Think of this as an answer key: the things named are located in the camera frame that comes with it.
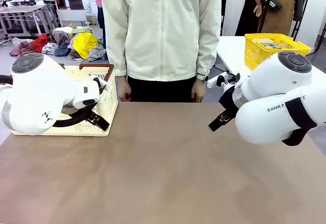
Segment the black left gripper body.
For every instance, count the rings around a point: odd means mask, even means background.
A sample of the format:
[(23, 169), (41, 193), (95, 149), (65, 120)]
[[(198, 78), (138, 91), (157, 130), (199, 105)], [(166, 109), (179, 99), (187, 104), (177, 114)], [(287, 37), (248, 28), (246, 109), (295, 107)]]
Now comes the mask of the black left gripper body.
[(76, 112), (76, 118), (78, 120), (99, 120), (99, 115), (93, 112), (93, 106), (87, 106), (82, 109), (79, 109)]

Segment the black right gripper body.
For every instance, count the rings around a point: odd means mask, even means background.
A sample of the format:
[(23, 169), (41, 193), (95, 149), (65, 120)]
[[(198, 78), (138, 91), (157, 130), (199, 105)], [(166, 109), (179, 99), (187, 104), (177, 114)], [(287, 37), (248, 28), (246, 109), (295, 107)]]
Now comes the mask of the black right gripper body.
[(239, 108), (235, 105), (233, 101), (233, 92), (235, 90), (235, 86), (231, 85), (230, 88), (227, 88), (223, 95), (219, 99), (219, 103), (222, 105), (222, 107), (226, 110), (226, 112), (230, 115), (235, 115)]

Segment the yellow plastic basket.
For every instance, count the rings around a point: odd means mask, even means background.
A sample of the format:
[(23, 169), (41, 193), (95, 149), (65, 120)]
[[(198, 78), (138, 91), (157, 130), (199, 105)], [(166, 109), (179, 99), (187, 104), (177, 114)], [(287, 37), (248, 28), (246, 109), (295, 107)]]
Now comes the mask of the yellow plastic basket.
[[(302, 42), (295, 42), (292, 37), (283, 34), (245, 34), (244, 63), (254, 70), (271, 55), (281, 51), (293, 51), (303, 56), (311, 52), (311, 48)], [(277, 43), (282, 49), (266, 48), (263, 43)]]

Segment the person's right hand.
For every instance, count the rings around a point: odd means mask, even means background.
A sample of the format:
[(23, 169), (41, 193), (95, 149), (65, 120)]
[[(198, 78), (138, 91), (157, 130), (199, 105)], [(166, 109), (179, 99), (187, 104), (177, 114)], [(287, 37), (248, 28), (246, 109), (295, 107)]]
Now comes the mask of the person's right hand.
[(130, 102), (131, 88), (125, 76), (119, 76), (118, 81), (118, 95), (122, 102)]

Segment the white side table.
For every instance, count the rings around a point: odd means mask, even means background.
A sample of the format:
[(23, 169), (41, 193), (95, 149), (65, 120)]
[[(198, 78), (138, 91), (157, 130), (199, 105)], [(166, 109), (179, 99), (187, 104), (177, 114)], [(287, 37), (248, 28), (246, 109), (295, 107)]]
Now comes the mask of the white side table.
[[(221, 36), (216, 51), (233, 74), (240, 74), (240, 80), (244, 81), (252, 74), (252, 70), (245, 64), (245, 45), (244, 37)], [(312, 66), (309, 73), (297, 73), (292, 70), (286, 71), (284, 65), (273, 66), (271, 64), (263, 65), (263, 72), (258, 75), (257, 81), (265, 85), (276, 84), (285, 85), (287, 82), (293, 84), (305, 83), (304, 79), (310, 81), (312, 85), (326, 87), (326, 74)]]

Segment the grey checked cloth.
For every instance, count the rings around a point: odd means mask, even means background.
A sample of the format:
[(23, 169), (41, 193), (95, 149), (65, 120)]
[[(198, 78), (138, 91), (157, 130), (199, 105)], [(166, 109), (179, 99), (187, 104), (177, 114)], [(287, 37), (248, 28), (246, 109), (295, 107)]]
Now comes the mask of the grey checked cloth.
[(89, 50), (88, 61), (93, 62), (96, 60), (102, 60), (106, 58), (106, 49), (98, 44), (94, 49)]

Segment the dark blue cloth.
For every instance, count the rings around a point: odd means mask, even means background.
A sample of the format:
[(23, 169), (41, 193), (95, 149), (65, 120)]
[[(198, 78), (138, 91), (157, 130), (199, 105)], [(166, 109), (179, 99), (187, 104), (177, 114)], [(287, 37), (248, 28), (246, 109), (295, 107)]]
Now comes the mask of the dark blue cloth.
[(55, 56), (57, 57), (66, 57), (70, 53), (70, 49), (68, 48), (68, 43), (62, 43), (59, 47), (55, 50)]

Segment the black trousers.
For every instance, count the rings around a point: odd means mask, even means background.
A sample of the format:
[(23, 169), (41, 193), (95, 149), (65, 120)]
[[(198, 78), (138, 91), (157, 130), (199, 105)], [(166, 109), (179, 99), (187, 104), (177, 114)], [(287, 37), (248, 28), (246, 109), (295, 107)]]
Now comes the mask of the black trousers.
[(195, 77), (178, 81), (146, 81), (127, 79), (131, 102), (192, 102)]

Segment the dark patterned cloth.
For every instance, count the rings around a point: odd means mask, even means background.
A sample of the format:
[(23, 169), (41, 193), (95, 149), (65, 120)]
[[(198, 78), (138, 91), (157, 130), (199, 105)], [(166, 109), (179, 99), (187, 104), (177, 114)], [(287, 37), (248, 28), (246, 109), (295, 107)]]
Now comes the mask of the dark patterned cloth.
[(64, 31), (58, 31), (57, 29), (52, 31), (52, 36), (55, 40), (55, 42), (58, 44), (58, 46), (61, 45), (69, 45), (70, 43), (70, 38), (68, 34)]

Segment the pale green cloth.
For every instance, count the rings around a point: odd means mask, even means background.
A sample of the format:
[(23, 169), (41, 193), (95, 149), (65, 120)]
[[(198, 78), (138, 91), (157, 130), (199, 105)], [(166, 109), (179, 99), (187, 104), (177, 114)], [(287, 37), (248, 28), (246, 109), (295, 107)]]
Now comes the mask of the pale green cloth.
[(92, 29), (90, 26), (77, 26), (75, 29), (72, 29), (72, 34), (79, 34), (79, 33), (91, 33)]

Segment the red cloth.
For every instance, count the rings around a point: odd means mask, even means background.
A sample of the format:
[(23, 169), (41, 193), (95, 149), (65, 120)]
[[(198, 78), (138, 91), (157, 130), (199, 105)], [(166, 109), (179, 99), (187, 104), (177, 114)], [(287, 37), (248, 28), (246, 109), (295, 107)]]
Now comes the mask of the red cloth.
[(32, 48), (35, 52), (41, 53), (42, 48), (49, 42), (49, 36), (47, 34), (41, 34), (33, 43)]

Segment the dark blue trousers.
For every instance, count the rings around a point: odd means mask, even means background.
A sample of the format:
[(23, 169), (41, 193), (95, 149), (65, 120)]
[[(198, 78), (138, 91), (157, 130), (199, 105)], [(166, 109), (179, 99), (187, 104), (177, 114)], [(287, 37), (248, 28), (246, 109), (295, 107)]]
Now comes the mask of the dark blue trousers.
[(102, 29), (103, 47), (106, 48), (105, 21), (104, 21), (103, 8), (97, 7), (97, 9), (98, 9), (98, 13), (97, 13), (98, 23), (99, 23), (99, 27)]

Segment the pink brown cloth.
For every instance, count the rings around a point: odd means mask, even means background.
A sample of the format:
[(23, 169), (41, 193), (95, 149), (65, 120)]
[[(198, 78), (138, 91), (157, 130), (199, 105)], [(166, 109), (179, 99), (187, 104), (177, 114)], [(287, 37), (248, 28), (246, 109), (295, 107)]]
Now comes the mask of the pink brown cloth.
[(33, 49), (32, 43), (29, 42), (22, 42), (17, 47), (9, 52), (11, 57), (19, 58), (25, 54), (34, 53), (35, 50)]

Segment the black rack stand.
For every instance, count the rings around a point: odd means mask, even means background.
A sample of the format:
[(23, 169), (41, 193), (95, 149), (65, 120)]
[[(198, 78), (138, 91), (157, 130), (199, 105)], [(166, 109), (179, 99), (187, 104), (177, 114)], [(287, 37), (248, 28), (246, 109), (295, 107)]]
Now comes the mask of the black rack stand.
[(303, 16), (308, 4), (308, 0), (295, 0), (295, 8), (294, 8), (294, 27), (292, 30), (291, 37), (296, 40), (298, 33), (300, 31), (300, 27), (302, 25)]

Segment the grey background work table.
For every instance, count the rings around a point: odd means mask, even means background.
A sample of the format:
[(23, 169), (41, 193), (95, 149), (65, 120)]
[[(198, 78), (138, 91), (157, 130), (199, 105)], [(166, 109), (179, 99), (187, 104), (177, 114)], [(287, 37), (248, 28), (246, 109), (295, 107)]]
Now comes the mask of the grey background work table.
[(22, 0), (11, 1), (20, 5), (0, 8), (0, 30), (7, 37), (38, 37), (52, 33), (63, 26), (57, 1), (36, 0), (32, 6), (24, 6)]

